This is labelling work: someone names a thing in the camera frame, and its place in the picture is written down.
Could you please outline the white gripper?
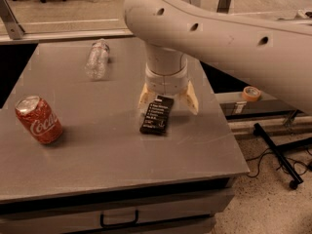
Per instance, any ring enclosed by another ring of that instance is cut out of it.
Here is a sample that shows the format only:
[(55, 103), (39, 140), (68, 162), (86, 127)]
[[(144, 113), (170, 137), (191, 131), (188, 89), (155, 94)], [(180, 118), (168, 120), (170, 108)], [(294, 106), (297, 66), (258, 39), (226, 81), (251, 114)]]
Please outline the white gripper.
[(157, 74), (149, 67), (145, 68), (145, 84), (138, 100), (138, 109), (143, 109), (152, 102), (156, 94), (174, 96), (178, 94), (179, 101), (194, 115), (198, 114), (199, 102), (195, 90), (188, 78), (187, 67), (174, 74)]

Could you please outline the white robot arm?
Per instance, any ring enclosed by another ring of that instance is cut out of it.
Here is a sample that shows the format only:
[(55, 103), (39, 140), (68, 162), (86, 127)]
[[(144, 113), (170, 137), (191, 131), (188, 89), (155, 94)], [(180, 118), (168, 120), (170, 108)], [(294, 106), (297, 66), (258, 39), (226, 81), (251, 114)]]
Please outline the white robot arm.
[(125, 0), (124, 20), (144, 41), (149, 89), (177, 93), (183, 54), (312, 113), (312, 28), (209, 12), (200, 0)]

